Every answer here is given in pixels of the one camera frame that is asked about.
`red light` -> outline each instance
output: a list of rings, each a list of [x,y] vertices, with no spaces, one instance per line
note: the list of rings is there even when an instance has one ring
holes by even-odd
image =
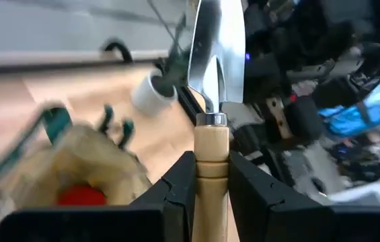
[[[290,96],[290,100],[291,100],[291,102],[295,102],[296,99],[297,99],[297,95],[296,95],[296,94],[292,94],[292,95]]]

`wooden handle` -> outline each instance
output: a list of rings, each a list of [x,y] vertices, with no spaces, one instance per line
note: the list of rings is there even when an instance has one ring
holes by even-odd
[[[197,181],[192,241],[226,242],[229,128],[197,126],[194,154]]]

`metal ferrule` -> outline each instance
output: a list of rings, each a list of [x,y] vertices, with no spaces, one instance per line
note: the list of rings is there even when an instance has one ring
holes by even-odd
[[[200,113],[196,116],[196,125],[197,126],[206,126],[206,125],[217,125],[217,126],[226,126],[227,125],[227,115],[224,113]]]

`garden trowel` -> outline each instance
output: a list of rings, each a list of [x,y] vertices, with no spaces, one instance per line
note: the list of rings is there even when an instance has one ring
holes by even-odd
[[[206,100],[206,112],[243,99],[245,24],[240,0],[202,0],[188,65],[188,85]]]
[[[194,129],[197,182],[192,241],[227,241],[229,128],[221,103],[242,102],[245,26],[240,0],[201,0],[188,65],[188,85],[206,113]]]

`green plant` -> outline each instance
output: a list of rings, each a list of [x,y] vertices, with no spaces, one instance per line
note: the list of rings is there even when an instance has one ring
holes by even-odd
[[[179,45],[179,39],[185,27],[186,16],[184,14],[176,27],[174,41],[169,49],[169,56],[162,63],[163,76],[153,77],[151,80],[155,90],[165,97],[173,95],[174,87],[186,85],[185,78],[188,71],[191,46],[182,50]]]

